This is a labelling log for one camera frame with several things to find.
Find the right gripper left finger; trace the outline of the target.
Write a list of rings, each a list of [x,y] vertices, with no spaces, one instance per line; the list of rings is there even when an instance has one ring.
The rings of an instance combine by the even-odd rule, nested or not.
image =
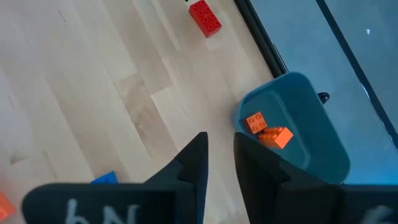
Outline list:
[[[208,135],[198,133],[143,183],[57,183],[23,198],[27,224],[203,224]]]

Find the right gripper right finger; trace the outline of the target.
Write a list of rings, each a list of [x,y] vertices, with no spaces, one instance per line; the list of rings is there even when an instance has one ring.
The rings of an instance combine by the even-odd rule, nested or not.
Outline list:
[[[398,185],[329,184],[239,132],[234,160],[250,224],[398,224]]]

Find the orange rectangular block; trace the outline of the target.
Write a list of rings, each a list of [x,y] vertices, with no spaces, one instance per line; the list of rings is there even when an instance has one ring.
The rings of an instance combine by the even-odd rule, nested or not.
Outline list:
[[[257,138],[265,147],[283,149],[293,136],[294,134],[287,127],[276,127],[266,128]]]
[[[15,214],[16,208],[6,195],[0,190],[0,222]]]

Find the blue rectangular block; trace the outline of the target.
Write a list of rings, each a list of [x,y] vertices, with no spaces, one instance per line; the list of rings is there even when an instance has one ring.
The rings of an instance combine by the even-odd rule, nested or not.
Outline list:
[[[92,184],[118,184],[118,178],[115,171],[108,172],[91,181]]]

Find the small orange square block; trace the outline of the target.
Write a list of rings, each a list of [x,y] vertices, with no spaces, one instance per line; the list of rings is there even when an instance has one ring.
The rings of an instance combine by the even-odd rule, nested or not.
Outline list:
[[[244,122],[250,134],[257,134],[267,128],[267,123],[261,112],[250,115]]]

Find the red rectangular block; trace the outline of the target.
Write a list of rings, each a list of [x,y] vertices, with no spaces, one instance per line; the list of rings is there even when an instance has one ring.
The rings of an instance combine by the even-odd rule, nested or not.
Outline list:
[[[217,33],[222,25],[205,0],[199,0],[189,7],[189,13],[206,38]]]

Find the dark slate plastic bin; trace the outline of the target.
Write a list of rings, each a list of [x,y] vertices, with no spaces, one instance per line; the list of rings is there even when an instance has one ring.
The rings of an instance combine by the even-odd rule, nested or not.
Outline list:
[[[330,184],[346,180],[348,153],[305,75],[289,72],[245,95],[231,113],[234,129],[256,139],[244,120],[257,112],[268,126],[287,127],[294,135],[284,149],[274,150],[276,154]]]

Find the black table frame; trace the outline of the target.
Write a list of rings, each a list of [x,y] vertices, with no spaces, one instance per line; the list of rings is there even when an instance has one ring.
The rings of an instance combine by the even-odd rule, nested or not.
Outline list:
[[[244,19],[257,47],[264,58],[271,75],[277,78],[288,72],[279,51],[271,41],[265,30],[258,13],[256,12],[251,0],[234,0],[242,18]]]

